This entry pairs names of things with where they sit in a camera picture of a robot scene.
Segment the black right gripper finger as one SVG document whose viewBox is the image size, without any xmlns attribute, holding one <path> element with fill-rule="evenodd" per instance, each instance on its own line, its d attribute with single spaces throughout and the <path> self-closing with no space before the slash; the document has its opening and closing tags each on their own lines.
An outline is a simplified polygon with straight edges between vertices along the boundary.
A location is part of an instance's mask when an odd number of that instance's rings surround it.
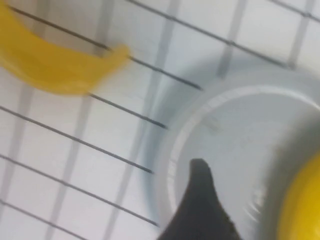
<svg viewBox="0 0 320 240">
<path fill-rule="evenodd" d="M 161 240 L 240 240 L 218 199 L 211 169 L 201 158 L 190 161 L 189 181 L 177 211 Z"/>
</svg>

